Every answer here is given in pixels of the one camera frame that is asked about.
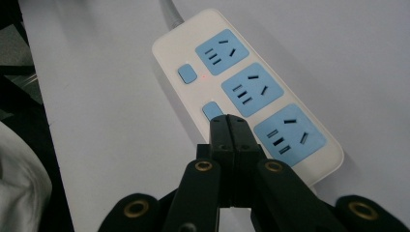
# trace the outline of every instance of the brass screw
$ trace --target brass screw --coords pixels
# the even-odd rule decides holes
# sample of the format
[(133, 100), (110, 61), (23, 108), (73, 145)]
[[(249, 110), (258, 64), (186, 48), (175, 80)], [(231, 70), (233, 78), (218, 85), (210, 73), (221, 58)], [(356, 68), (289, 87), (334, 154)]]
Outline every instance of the brass screw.
[(283, 170), (282, 165), (276, 161), (266, 162), (265, 167), (272, 172), (281, 172)]
[(212, 164), (208, 161), (199, 161), (195, 164), (195, 168), (198, 171), (209, 171), (212, 169)]
[[(348, 207), (351, 212), (353, 212), (356, 216), (360, 218), (367, 219), (367, 220), (376, 220), (379, 218), (379, 215), (377, 214), (377, 212), (373, 208), (371, 208), (370, 206), (368, 206), (367, 204), (363, 202), (353, 201), (349, 203)], [(368, 210), (368, 213), (363, 213), (363, 211), (359, 210), (360, 208), (365, 208), (366, 210)]]
[[(140, 206), (141, 210), (139, 211), (134, 211), (132, 210), (132, 207), (134, 206)], [(148, 212), (148, 209), (150, 208), (150, 205), (146, 200), (135, 200), (133, 202), (130, 202), (126, 208), (124, 208), (124, 215), (128, 218), (139, 218), (143, 215), (145, 215)]]

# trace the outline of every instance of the white plastic casing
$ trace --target white plastic casing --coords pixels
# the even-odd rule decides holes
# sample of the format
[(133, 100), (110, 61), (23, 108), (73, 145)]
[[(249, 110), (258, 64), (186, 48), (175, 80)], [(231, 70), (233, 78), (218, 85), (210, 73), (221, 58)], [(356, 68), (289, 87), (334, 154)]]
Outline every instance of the white plastic casing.
[[(229, 29), (237, 37), (249, 51), (249, 55), (226, 71), (212, 75), (195, 50), (225, 29)], [(338, 142), (217, 10), (205, 10), (156, 40), (153, 53), (205, 141), (209, 141), (210, 124), (202, 107), (208, 102), (216, 102), (224, 114), (244, 118), (252, 130), (288, 104), (294, 103), (304, 111), (316, 128), (326, 137), (327, 142), (319, 150), (295, 164), (292, 167), (293, 170), (311, 187), (341, 166), (343, 151)], [(255, 62), (262, 65), (284, 93), (256, 113), (243, 117), (222, 90), (221, 84)], [(185, 64), (190, 64), (197, 74), (197, 79), (193, 83), (186, 84), (178, 73), (178, 69)], [(257, 136), (255, 138), (258, 143), (262, 144)], [(262, 147), (270, 157), (265, 146)]]

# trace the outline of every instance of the white power strip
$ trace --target white power strip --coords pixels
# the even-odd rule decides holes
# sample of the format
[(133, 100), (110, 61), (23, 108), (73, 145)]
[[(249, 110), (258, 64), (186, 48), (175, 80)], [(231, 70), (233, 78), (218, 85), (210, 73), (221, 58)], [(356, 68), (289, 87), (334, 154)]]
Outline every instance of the white power strip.
[(209, 121), (232, 114), (310, 187), (343, 162), (337, 141), (218, 11), (159, 38), (153, 53), (206, 141)]

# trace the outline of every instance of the power strip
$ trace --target power strip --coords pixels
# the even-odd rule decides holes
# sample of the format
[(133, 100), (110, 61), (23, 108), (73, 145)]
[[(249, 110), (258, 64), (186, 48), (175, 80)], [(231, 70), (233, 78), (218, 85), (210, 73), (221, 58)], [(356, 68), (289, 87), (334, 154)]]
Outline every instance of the power strip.
[(159, 38), (153, 53), (206, 141), (209, 121), (232, 114), (310, 187), (343, 162), (338, 142), (217, 10)]

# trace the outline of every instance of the clothing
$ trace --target clothing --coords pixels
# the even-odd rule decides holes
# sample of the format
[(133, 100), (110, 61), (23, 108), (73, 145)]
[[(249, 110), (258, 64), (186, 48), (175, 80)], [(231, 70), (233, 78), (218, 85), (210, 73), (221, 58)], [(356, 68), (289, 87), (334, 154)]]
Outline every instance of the clothing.
[(50, 195), (36, 154), (0, 122), (0, 231), (38, 231)]

